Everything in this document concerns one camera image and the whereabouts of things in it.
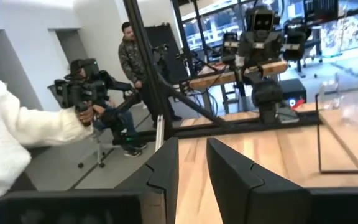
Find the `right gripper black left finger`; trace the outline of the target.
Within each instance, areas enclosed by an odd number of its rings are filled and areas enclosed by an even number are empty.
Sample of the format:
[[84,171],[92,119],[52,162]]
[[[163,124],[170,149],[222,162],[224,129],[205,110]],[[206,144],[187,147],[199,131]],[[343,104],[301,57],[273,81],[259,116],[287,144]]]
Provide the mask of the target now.
[[115,209],[123,224],[175,224],[178,195],[178,139],[170,138],[115,187],[125,201]]

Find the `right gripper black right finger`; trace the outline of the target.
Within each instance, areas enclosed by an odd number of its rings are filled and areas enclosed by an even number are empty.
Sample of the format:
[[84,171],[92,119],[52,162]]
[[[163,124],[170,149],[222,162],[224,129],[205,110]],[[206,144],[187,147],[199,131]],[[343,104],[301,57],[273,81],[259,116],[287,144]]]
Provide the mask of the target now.
[[304,224],[310,193],[216,138],[207,140],[209,177],[224,224]]

